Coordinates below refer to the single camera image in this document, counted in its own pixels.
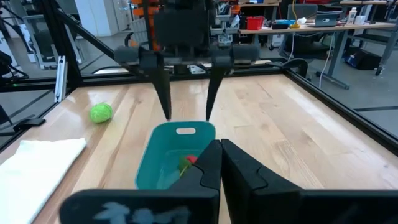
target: red box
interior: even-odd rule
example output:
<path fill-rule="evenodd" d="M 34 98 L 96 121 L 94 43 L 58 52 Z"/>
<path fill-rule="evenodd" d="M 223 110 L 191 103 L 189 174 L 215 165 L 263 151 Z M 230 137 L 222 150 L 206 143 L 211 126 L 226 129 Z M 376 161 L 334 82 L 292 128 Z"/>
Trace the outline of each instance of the red box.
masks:
<path fill-rule="evenodd" d="M 246 29 L 247 30 L 260 30 L 263 22 L 264 22 L 264 18 L 261 16 L 248 17 L 246 19 L 246 23 L 247 23 Z"/>

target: teal plastic basket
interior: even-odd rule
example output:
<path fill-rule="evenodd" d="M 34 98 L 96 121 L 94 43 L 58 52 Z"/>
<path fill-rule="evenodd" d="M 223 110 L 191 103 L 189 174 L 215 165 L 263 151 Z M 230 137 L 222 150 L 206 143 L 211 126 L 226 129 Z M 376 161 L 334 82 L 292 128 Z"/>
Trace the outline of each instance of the teal plastic basket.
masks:
<path fill-rule="evenodd" d="M 216 137 L 209 122 L 167 122 L 156 127 L 149 139 L 136 176 L 141 190 L 167 189 L 180 178 L 180 157 L 199 155 Z"/>

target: white cloth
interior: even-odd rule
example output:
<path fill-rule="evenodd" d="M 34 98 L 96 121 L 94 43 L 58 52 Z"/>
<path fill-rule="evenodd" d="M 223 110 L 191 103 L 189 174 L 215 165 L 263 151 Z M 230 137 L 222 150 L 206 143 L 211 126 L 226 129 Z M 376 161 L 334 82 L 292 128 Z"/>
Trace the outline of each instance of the white cloth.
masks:
<path fill-rule="evenodd" d="M 0 165 L 0 223 L 31 223 L 85 146 L 83 138 L 21 141 Z"/>

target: laptop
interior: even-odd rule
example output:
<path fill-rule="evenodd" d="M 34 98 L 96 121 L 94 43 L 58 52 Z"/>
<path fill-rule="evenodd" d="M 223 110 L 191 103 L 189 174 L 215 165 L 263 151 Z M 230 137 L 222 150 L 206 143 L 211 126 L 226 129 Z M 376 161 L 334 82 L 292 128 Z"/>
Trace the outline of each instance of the laptop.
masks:
<path fill-rule="evenodd" d="M 334 27 L 337 25 L 338 13 L 317 13 L 315 24 L 308 25 L 309 27 Z"/>

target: wooden table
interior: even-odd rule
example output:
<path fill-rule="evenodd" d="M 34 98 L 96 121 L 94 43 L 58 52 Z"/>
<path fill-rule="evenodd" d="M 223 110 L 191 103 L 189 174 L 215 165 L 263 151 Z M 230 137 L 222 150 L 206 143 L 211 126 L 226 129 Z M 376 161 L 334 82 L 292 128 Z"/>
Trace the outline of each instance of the wooden table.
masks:
<path fill-rule="evenodd" d="M 349 89 L 349 84 L 334 78 L 333 75 L 335 71 L 338 71 L 338 67 L 340 65 L 341 58 L 343 57 L 344 47 L 348 37 L 348 31 L 352 29 L 380 29 L 380 28 L 393 28 L 395 24 L 386 23 L 386 22 L 377 22 L 375 24 L 363 24 L 363 25 L 345 25 L 345 26 L 335 26 L 335 27 L 309 27 L 307 25 L 301 25 L 298 29 L 261 29 L 261 30 L 239 30 L 240 34 L 254 34 L 254 44 L 258 45 L 258 36 L 259 34 L 288 34 L 288 33 L 317 33 L 317 32 L 336 32 L 336 39 L 334 41 L 334 53 L 332 60 L 330 62 L 330 66 L 327 73 L 322 75 L 322 78 L 332 82 L 335 85 L 338 85 L 345 90 Z M 284 38 L 280 51 L 283 51 L 285 45 L 286 38 Z"/>
<path fill-rule="evenodd" d="M 172 82 L 173 120 L 204 120 L 208 80 Z M 89 109 L 107 102 L 108 123 L 94 124 Z M 151 84 L 78 88 L 2 154 L 11 157 L 22 139 L 85 138 L 71 166 L 34 223 L 57 223 L 58 208 L 83 189 L 134 189 L 151 131 L 165 122 Z M 305 189 L 396 189 L 398 158 L 285 75 L 226 78 L 210 122 L 268 168 Z M 220 223 L 229 223 L 224 195 Z"/>
<path fill-rule="evenodd" d="M 386 5 L 387 1 L 341 1 L 341 5 L 364 6 L 364 5 Z"/>
<path fill-rule="evenodd" d="M 261 29 L 261 30 L 239 30 L 240 34 L 286 34 L 286 33 L 300 33 L 300 32 L 334 32 L 350 29 L 378 29 L 378 28 L 391 28 L 395 24 L 386 22 L 377 22 L 375 24 L 363 25 L 345 25 L 335 27 L 310 27 L 308 25 L 301 25 L 298 29 Z"/>

